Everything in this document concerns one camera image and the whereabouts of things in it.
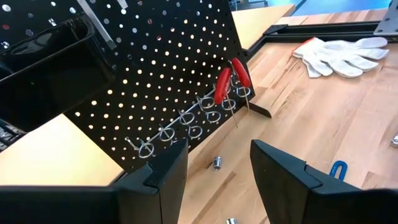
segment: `pegboard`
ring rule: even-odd
[[[140,146],[213,89],[227,60],[246,63],[227,0],[126,1],[122,9],[115,0],[87,0],[117,47],[102,41],[106,58],[118,71],[111,87],[65,114],[124,170],[145,164],[125,137]],[[2,0],[0,43],[7,47],[63,22],[82,8],[74,0]],[[246,102],[233,89],[234,111]],[[253,89],[248,96],[254,96]],[[193,125],[203,134],[189,139],[190,151],[231,117],[215,105],[221,119],[209,123],[199,107]],[[188,138],[188,127],[176,122],[174,139]],[[154,139],[155,153],[170,145]]]

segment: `blue clip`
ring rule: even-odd
[[[335,177],[337,169],[339,168],[339,166],[341,166],[341,172],[340,175],[338,176],[339,180],[344,180],[344,177],[346,176],[346,172],[347,172],[347,168],[348,165],[347,163],[345,163],[344,161],[336,161],[333,164],[333,167],[331,167],[331,171],[330,171],[330,176]]]

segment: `work glove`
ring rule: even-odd
[[[389,50],[378,47],[386,45],[387,40],[383,37],[365,38],[357,42],[324,42],[314,37],[295,49],[292,55],[302,58],[310,78],[329,76],[333,71],[345,78],[355,78],[378,66],[378,63],[363,57],[374,60],[384,58]]]

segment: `red-handled screwdriver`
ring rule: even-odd
[[[233,110],[234,108],[232,107],[231,100],[228,96],[231,74],[232,70],[230,68],[224,68],[224,70],[221,72],[220,76],[218,77],[217,86],[214,93],[214,102],[219,105],[223,103],[225,97],[227,98],[232,117],[234,118],[235,126],[238,127]]]
[[[251,81],[250,81],[249,75],[246,72],[246,69],[244,69],[244,67],[243,67],[241,61],[239,61],[239,59],[237,59],[237,58],[232,59],[231,65],[232,65],[233,70],[238,75],[239,81],[242,83],[242,86],[244,87],[243,92],[244,92],[244,96],[246,98],[246,104],[248,106],[248,110],[250,111],[248,94],[246,93],[246,89],[245,89],[245,88],[249,88],[251,86]]]

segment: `red handle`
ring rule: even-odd
[[[224,68],[220,77],[218,77],[216,91],[214,92],[214,102],[216,104],[221,104],[227,95],[231,73],[232,70],[230,68]]]
[[[250,78],[246,69],[244,69],[241,61],[239,59],[234,58],[232,59],[232,66],[234,67],[236,73],[238,74],[239,81],[241,81],[242,86],[248,88],[251,86]]]

